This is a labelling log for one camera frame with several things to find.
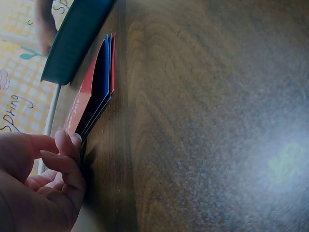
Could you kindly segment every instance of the finger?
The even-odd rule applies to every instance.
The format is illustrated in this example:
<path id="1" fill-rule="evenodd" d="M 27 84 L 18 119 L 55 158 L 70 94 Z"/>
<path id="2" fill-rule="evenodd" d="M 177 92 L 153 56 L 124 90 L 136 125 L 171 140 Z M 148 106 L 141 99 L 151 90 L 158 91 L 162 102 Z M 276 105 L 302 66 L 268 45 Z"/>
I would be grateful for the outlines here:
<path id="1" fill-rule="evenodd" d="M 62 192 L 79 210 L 82 206 L 86 183 L 76 162 L 68 156 L 57 156 L 51 152 L 42 152 L 45 165 L 57 172 L 62 173 L 65 186 Z"/>
<path id="2" fill-rule="evenodd" d="M 41 157 L 40 150 L 58 153 L 54 139 L 49 136 L 0 133 L 0 169 L 24 184 L 34 159 Z"/>
<path id="3" fill-rule="evenodd" d="M 49 52 L 50 52 L 50 49 L 51 49 L 52 47 L 51 47 L 51 46 L 48 46 L 48 45 L 45 45 L 45 44 L 40 45 L 40 47 L 41 47 L 42 55 L 48 56 L 48 55 L 49 55 Z"/>
<path id="4" fill-rule="evenodd" d="M 53 181 L 53 182 L 50 182 L 48 184 L 45 185 L 45 187 L 50 187 L 52 189 L 55 189 L 57 191 L 62 191 L 62 188 L 64 186 L 64 182 L 63 181 Z"/>
<path id="5" fill-rule="evenodd" d="M 25 182 L 25 185 L 32 189 L 33 191 L 37 191 L 39 188 L 47 185 L 48 183 L 55 180 L 57 172 L 54 170 L 46 170 L 41 175 L 32 175 L 29 176 Z"/>
<path id="6" fill-rule="evenodd" d="M 34 159 L 41 158 L 41 150 L 50 151 L 53 153 L 58 153 L 59 150 L 56 146 L 55 140 L 47 135 L 37 135 L 37 134 L 24 134 L 28 140 L 31 142 L 33 147 Z"/>
<path id="7" fill-rule="evenodd" d="M 82 148 L 82 137 L 79 134 L 74 134 L 73 137 L 71 137 L 72 143 L 77 147 L 78 151 L 81 151 Z"/>
<path id="8" fill-rule="evenodd" d="M 73 144 L 70 136 L 64 130 L 58 130 L 55 134 L 55 143 L 61 155 L 72 158 L 80 165 L 80 154 L 78 148 Z"/>

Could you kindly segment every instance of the yellow checkered tablecloth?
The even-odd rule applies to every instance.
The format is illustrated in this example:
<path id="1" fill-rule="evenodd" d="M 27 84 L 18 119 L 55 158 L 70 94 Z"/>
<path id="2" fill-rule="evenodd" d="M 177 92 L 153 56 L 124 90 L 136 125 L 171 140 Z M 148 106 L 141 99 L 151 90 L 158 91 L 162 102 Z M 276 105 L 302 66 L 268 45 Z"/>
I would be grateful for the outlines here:
<path id="1" fill-rule="evenodd" d="M 57 29 L 73 0 L 54 0 Z M 32 0 L 0 0 L 0 31 L 35 40 Z M 42 55 L 10 42 L 0 41 L 0 132 L 44 132 L 55 84 L 40 82 L 46 63 Z M 38 161 L 31 174 L 36 174 Z"/>
<path id="2" fill-rule="evenodd" d="M 54 0 L 52 14 L 59 29 L 73 0 Z M 32 0 L 0 0 L 0 27 L 9 32 L 36 39 L 32 20 Z"/>

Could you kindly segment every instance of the red card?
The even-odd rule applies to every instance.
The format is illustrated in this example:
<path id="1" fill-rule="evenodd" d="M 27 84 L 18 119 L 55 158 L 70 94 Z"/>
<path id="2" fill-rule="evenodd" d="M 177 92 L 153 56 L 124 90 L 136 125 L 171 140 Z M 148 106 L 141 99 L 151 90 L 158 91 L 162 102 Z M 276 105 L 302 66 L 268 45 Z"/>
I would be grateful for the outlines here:
<path id="1" fill-rule="evenodd" d="M 66 118 L 63 129 L 70 135 L 73 136 L 75 130 L 84 114 L 85 108 L 91 97 L 93 74 L 98 58 L 98 52 L 96 53 L 90 67 L 83 79 L 82 85 L 75 97 L 74 103 L 70 109 L 69 115 Z"/>
<path id="2" fill-rule="evenodd" d="M 112 69 L 111 69 L 111 94 L 115 87 L 115 49 L 116 49 L 116 33 L 112 36 Z"/>

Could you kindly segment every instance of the stack of cards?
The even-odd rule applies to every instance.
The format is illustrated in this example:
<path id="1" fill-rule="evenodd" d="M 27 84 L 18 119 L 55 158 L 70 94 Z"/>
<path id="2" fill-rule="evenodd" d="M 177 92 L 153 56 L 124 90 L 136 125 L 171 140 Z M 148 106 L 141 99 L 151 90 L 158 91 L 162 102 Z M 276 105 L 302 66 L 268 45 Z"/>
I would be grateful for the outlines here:
<path id="1" fill-rule="evenodd" d="M 94 57 L 64 124 L 64 130 L 84 140 L 114 91 L 115 34 L 107 35 Z"/>

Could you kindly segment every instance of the wooden table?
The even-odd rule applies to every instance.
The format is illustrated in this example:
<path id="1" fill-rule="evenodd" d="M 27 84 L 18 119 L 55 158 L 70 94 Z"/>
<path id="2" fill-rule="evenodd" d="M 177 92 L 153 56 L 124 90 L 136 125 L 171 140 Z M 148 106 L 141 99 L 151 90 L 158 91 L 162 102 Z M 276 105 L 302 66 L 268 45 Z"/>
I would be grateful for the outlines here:
<path id="1" fill-rule="evenodd" d="M 309 230 L 308 26 L 306 0 L 119 0 L 75 80 L 116 32 L 83 165 L 102 230 Z"/>

